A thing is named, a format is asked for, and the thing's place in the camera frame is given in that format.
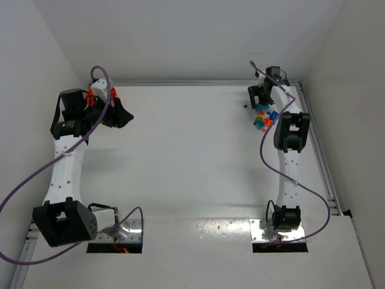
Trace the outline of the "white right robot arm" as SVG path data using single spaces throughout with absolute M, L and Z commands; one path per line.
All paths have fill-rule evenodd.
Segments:
M 279 156 L 279 192 L 273 204 L 271 217 L 266 222 L 277 231 L 297 229 L 301 222 L 298 201 L 298 162 L 304 149 L 310 126 L 310 115 L 302 112 L 295 103 L 295 92 L 280 75 L 278 66 L 265 70 L 255 69 L 258 85 L 248 88 L 251 106 L 275 105 L 271 125 L 275 127 L 273 145 Z

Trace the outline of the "teal 2x4 lego brick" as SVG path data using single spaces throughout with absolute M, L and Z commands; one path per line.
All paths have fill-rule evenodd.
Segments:
M 255 108 L 256 111 L 264 111 L 264 110 L 267 110 L 267 109 L 269 109 L 269 105 L 268 104 L 257 104 L 256 108 Z

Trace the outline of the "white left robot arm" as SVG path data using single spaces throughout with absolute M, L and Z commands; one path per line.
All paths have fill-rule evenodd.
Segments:
M 88 141 L 83 137 L 98 118 L 110 128 L 122 128 L 133 120 L 115 89 L 111 102 L 96 88 L 62 91 L 57 100 L 51 134 L 55 158 L 51 183 L 43 204 L 35 207 L 32 219 L 50 247 L 94 240 L 100 231 L 117 230 L 116 207 L 81 200 L 81 169 Z

